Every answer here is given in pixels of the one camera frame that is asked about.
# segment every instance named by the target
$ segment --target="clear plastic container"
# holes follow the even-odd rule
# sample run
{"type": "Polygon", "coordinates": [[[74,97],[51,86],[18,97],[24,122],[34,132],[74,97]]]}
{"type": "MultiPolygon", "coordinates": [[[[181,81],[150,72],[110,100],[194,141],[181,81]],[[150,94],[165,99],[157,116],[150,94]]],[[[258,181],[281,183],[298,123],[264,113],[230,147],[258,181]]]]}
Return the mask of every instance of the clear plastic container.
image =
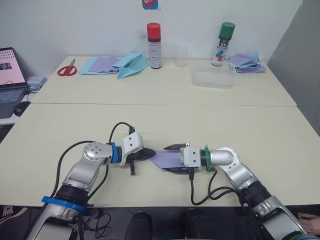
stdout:
{"type": "Polygon", "coordinates": [[[199,64],[192,68],[192,84],[200,87],[229,89],[234,85],[236,70],[234,66],[223,64],[199,64]]]}

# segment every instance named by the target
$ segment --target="sticker on wall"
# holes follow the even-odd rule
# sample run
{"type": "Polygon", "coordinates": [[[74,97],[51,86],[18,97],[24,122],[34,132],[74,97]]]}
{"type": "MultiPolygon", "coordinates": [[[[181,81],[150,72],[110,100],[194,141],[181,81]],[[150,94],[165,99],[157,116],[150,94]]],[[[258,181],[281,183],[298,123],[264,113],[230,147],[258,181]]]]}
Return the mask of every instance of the sticker on wall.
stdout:
{"type": "Polygon", "coordinates": [[[145,10],[157,9],[158,0],[142,0],[142,6],[145,10]]]}

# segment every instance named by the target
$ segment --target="spray can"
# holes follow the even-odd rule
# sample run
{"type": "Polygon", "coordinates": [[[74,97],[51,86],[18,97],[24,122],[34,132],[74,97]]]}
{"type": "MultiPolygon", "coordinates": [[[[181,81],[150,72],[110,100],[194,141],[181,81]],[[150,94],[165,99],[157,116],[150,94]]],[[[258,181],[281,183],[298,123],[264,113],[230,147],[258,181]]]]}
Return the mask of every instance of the spray can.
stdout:
{"type": "Polygon", "coordinates": [[[159,23],[151,22],[146,25],[149,44],[150,67],[159,69],[161,63],[161,26],[159,23]]]}
{"type": "Polygon", "coordinates": [[[228,44],[232,38],[236,25],[231,22],[223,22],[216,50],[213,53],[212,65],[221,66],[227,54],[228,44]]]}

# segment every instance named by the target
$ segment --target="blue ring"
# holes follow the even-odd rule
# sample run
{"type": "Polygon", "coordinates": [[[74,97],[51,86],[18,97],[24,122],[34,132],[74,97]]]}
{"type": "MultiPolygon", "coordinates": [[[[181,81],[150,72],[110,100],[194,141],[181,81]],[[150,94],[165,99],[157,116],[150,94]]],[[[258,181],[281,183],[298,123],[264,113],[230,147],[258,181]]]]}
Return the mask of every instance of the blue ring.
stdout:
{"type": "Polygon", "coordinates": [[[42,198],[41,202],[43,202],[45,204],[57,204],[57,205],[60,205],[60,206],[64,206],[64,207],[68,207],[68,208],[71,208],[71,209],[78,210],[80,212],[84,212],[85,211],[85,207],[84,206],[73,204],[73,203],[67,202],[67,201],[53,199],[53,198],[50,198],[48,196],[44,196],[42,198]]]}
{"type": "Polygon", "coordinates": [[[116,164],[117,161],[119,160],[118,158],[118,153],[117,153],[117,147],[116,144],[114,142],[111,143],[112,146],[112,151],[113,151],[113,157],[112,157],[112,164],[116,164]]]}

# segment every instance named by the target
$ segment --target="red scissors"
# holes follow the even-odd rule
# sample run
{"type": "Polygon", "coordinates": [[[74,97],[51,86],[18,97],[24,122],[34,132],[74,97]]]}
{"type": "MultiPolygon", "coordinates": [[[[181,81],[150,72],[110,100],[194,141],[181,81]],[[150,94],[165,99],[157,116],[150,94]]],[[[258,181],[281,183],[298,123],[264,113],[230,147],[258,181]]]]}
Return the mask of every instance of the red scissors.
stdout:
{"type": "Polygon", "coordinates": [[[74,66],[76,59],[73,59],[69,66],[65,66],[61,68],[57,73],[59,76],[72,76],[75,75],[77,72],[77,68],[74,66]]]}

